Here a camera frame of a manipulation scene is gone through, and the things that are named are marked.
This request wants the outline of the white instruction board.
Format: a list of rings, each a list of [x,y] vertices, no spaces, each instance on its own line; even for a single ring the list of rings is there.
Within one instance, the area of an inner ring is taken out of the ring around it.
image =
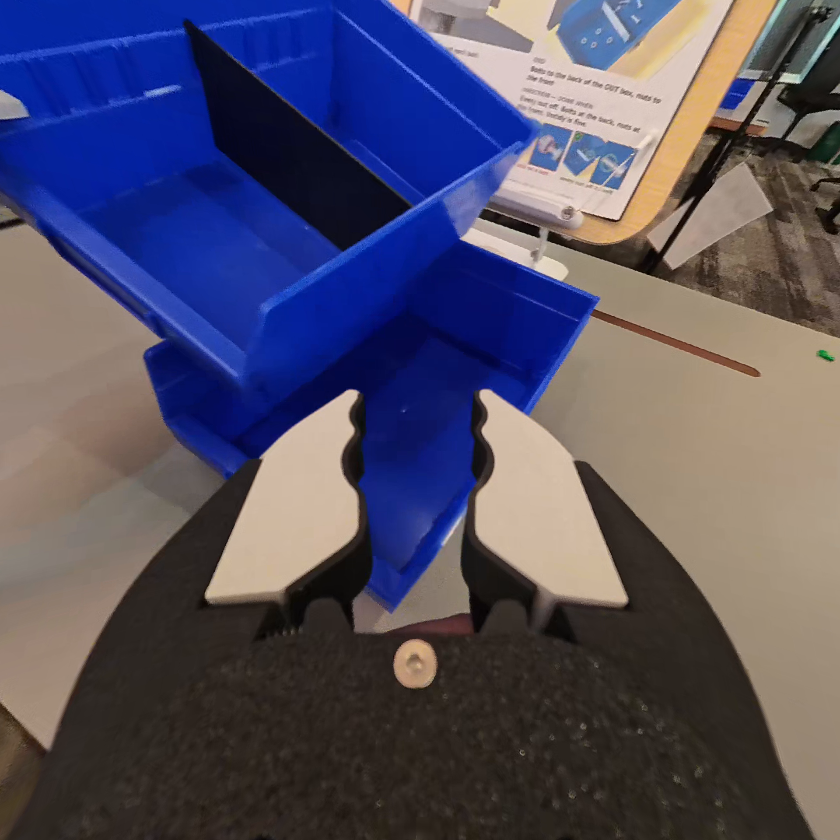
[[[617,221],[730,8],[709,1],[424,1],[410,17],[531,123],[491,204]]]

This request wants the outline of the white panel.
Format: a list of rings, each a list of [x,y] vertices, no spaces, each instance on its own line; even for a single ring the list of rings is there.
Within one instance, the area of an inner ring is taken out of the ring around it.
[[[675,269],[689,259],[761,219],[773,207],[747,162],[720,176],[700,200],[679,236],[668,249],[668,265]]]

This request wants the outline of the blue divided storage bin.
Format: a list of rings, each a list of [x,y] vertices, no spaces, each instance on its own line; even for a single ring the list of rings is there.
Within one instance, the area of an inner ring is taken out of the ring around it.
[[[2,199],[269,403],[405,305],[531,123],[389,2],[2,2]]]

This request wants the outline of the white document stand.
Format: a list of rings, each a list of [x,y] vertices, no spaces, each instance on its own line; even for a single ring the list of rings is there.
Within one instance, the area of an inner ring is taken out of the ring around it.
[[[526,234],[480,218],[461,236],[461,240],[552,280],[569,279],[566,265],[548,255],[546,234]]]

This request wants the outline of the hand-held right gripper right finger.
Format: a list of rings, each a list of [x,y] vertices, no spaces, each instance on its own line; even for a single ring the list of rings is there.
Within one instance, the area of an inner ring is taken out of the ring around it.
[[[502,602],[537,633],[566,606],[623,610],[629,596],[571,453],[489,389],[470,417],[475,485],[460,569],[477,633]]]

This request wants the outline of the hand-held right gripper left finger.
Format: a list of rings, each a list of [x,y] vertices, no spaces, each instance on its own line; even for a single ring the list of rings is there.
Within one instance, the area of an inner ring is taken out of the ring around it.
[[[361,488],[364,396],[347,390],[262,456],[204,592],[210,606],[273,605],[294,627],[331,600],[349,624],[373,571]]]

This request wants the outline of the black light stand pole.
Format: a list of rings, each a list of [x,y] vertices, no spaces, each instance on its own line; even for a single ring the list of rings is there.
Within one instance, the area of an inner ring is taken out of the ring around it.
[[[734,132],[731,132],[725,138],[719,139],[716,143],[682,196],[683,202],[678,207],[681,215],[677,224],[674,226],[661,248],[656,249],[654,246],[650,247],[644,259],[637,267],[637,270],[646,275],[650,275],[661,264],[671,246],[676,242],[677,238],[688,224],[704,197],[714,186],[723,165],[726,163],[734,148],[747,137],[748,129],[752,124],[753,119],[759,113],[775,86],[780,82],[783,74],[789,69],[791,63],[803,47],[804,42],[809,37],[810,33],[816,26],[827,21],[832,13],[833,9],[831,7],[817,2],[813,2],[812,5],[808,7],[808,10],[803,13],[800,23],[797,24],[794,30],[794,37],[791,44],[773,68],[773,71],[766,82],[765,88],[752,105],[746,119]]]

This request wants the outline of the instruction sheet on stand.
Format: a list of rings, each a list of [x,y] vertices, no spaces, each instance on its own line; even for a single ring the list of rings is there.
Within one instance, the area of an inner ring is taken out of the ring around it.
[[[664,209],[679,175],[687,167],[702,134],[768,21],[774,5],[774,2],[729,3],[730,8],[716,37],[621,219],[609,221],[584,216],[582,226],[568,229],[557,224],[533,224],[523,216],[498,211],[491,202],[489,210],[505,220],[515,219],[547,228],[591,245],[618,244],[641,233]],[[393,2],[393,5],[412,20],[411,2]]]

